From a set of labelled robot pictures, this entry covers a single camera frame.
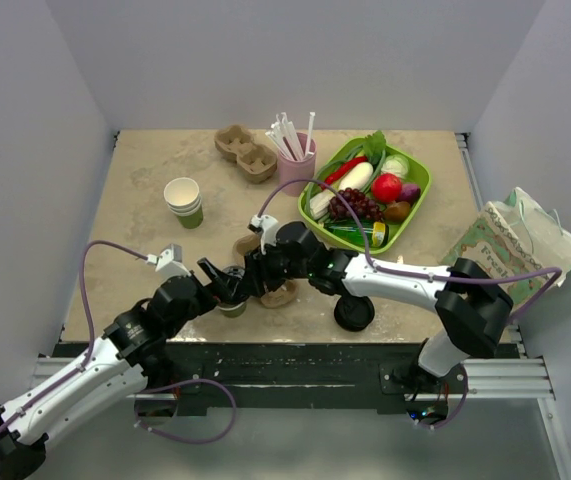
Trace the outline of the green paper coffee cup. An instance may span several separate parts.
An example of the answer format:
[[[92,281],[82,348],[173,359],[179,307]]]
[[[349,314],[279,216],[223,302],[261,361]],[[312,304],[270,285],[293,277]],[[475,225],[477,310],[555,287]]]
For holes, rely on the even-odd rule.
[[[246,302],[238,304],[220,303],[218,310],[227,318],[237,318],[246,311]]]

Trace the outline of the black plastic cup lid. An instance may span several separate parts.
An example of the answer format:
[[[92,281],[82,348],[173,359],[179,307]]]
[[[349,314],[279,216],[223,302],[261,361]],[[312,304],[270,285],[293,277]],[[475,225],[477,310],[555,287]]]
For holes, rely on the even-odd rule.
[[[245,302],[248,295],[242,288],[243,276],[245,273],[244,268],[238,265],[230,265],[223,269],[223,273],[232,303]]]

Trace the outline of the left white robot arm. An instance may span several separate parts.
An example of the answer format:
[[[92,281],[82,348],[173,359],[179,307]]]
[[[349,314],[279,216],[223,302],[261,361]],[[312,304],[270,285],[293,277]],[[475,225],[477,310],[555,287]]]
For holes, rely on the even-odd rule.
[[[146,255],[163,283],[150,298],[121,313],[74,360],[22,396],[0,404],[0,479],[25,479],[45,461],[47,445],[109,404],[147,389],[165,390],[172,368],[165,345],[190,320],[243,297],[239,277],[208,260],[202,283],[170,250]]]

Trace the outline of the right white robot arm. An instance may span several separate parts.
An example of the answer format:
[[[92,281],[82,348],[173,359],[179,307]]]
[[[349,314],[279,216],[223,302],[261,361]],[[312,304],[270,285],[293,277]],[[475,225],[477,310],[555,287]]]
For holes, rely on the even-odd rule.
[[[379,263],[364,253],[326,247],[304,223],[280,224],[255,216],[249,230],[259,238],[245,256],[243,286],[260,297],[290,279],[304,279],[341,305],[370,307],[374,298],[409,304],[436,314],[441,330],[428,338],[412,362],[398,373],[424,393],[468,358],[491,359],[513,307],[511,298],[473,261],[452,267]]]

